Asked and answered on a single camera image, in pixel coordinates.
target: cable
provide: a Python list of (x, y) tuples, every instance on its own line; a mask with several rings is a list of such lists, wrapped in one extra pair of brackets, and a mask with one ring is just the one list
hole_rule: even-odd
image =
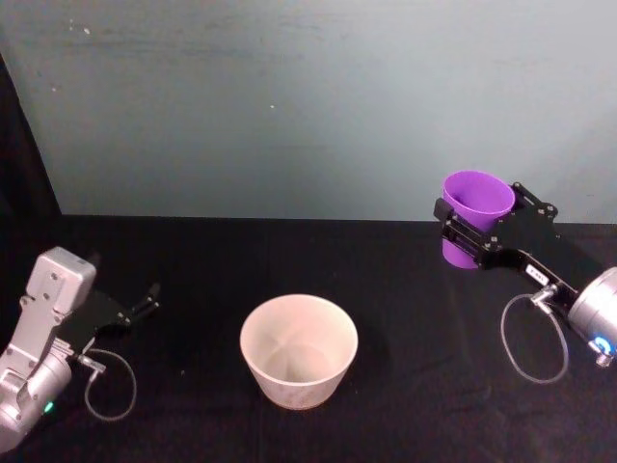
[(133, 371), (133, 368), (131, 368), (131, 365), (128, 364), (128, 362), (126, 362), (124, 358), (118, 355), (116, 352), (111, 352), (109, 350), (104, 350), (104, 349), (89, 349), (88, 352), (106, 354), (111, 357), (114, 357), (115, 359), (122, 362), (122, 364), (126, 367), (126, 369), (128, 370), (128, 373), (131, 376), (131, 381), (133, 383), (133, 396), (131, 397), (131, 403), (128, 405), (128, 408), (126, 409), (125, 412), (119, 415), (116, 415), (115, 417), (106, 417), (104, 415), (101, 415), (93, 408), (93, 406), (90, 403), (90, 387), (94, 383), (94, 379), (96, 378), (96, 375), (93, 375), (90, 381), (88, 381), (88, 386), (86, 386), (86, 391), (84, 392), (84, 399), (86, 400), (86, 407), (88, 407), (88, 411), (90, 413), (92, 413), (96, 418), (98, 418), (99, 420), (103, 422), (119, 422), (120, 420), (123, 420), (124, 418), (126, 418), (128, 414), (133, 411), (133, 407), (135, 407), (135, 402), (137, 401), (137, 378), (135, 377), (135, 372)]
[(510, 347), (508, 346), (508, 341), (505, 336), (505, 319), (506, 319), (506, 316), (508, 315), (510, 308), (515, 302), (518, 302), (524, 298), (530, 299), (531, 296), (532, 294), (519, 294), (518, 296), (515, 296), (512, 299), (510, 299), (510, 302), (508, 302), (506, 306), (503, 308), (503, 313), (501, 314), (501, 324), (500, 324), (501, 342), (503, 342), (503, 347), (505, 348), (506, 354), (508, 354), (508, 358), (510, 359), (512, 366), (514, 367), (514, 369), (517, 371), (517, 373), (520, 376), (522, 376), (526, 380), (531, 381), (532, 383), (535, 383), (535, 384), (556, 383), (568, 371), (568, 365), (570, 364), (570, 353), (568, 351), (568, 343), (566, 343), (566, 338), (563, 335), (563, 330), (561, 329), (561, 326), (559, 326), (559, 322), (555, 318), (554, 314), (549, 313), (548, 316), (549, 316), (550, 321), (552, 322), (552, 325), (555, 327), (555, 330), (557, 331), (557, 335), (559, 336), (559, 340), (561, 342), (561, 348), (563, 349), (563, 365), (561, 367), (561, 370), (559, 370), (559, 372), (555, 374), (552, 378), (549, 378), (549, 379), (535, 378), (525, 373), (523, 369), (519, 367), (519, 364), (517, 364), (517, 361), (514, 359), (512, 352), (510, 352)]

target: black table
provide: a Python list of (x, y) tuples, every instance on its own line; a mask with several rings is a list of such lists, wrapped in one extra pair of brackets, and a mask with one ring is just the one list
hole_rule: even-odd
[[(562, 226), (606, 265), (614, 227)], [(552, 386), (525, 382), (500, 343), (501, 309), (534, 288), (507, 270), (463, 271), (441, 258), (437, 224), (67, 217), (0, 224), (2, 347), (36, 256), (55, 245), (103, 257), (96, 286), (126, 304), (153, 281), (162, 311), (131, 336), (104, 340), (134, 367), (139, 396), (123, 422), (83, 404), (73, 380), (7, 462), (610, 461), (617, 458), (617, 371), (567, 333), (571, 367)], [(286, 293), (328, 298), (354, 319), (355, 363), (323, 406), (271, 404), (243, 363), (239, 332), (261, 302)], [(548, 321), (511, 313), (522, 365), (559, 370)], [(93, 401), (128, 399), (109, 363)]]

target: small sticker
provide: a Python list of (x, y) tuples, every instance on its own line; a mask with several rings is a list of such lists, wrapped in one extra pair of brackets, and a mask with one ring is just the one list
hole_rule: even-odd
[(546, 286), (549, 284), (549, 277), (547, 277), (544, 273), (542, 273), (530, 263), (527, 265), (527, 268), (524, 271), (540, 285)]

